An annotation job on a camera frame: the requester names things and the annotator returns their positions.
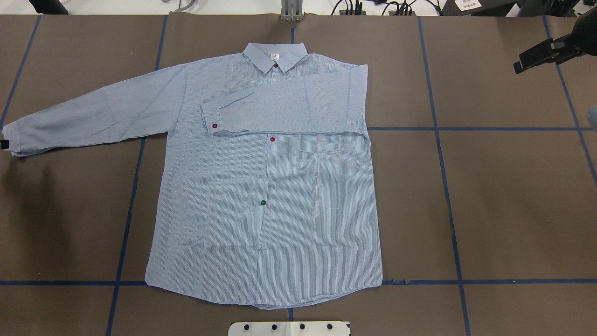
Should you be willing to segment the black power strip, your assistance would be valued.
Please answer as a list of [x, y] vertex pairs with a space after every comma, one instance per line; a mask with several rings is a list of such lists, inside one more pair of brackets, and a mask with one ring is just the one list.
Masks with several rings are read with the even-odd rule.
[[337, 0], [330, 15], [412, 16], [415, 0]]

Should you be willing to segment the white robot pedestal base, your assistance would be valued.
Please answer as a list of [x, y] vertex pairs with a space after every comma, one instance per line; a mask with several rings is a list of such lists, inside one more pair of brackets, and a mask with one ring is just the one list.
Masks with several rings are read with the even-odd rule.
[[344, 321], [235, 322], [229, 336], [351, 336]]

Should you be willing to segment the light blue striped shirt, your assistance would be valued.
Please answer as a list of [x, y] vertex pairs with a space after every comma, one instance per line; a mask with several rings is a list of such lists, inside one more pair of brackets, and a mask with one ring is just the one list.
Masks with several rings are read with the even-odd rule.
[[176, 64], [2, 128], [12, 156], [167, 134], [145, 283], [264, 310], [382, 284], [368, 66], [304, 44]]

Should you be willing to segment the grey aluminium frame post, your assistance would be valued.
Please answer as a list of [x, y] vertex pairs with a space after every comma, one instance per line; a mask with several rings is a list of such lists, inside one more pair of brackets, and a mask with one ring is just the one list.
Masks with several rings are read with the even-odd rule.
[[281, 0], [281, 21], [303, 21], [303, 2], [303, 0]]

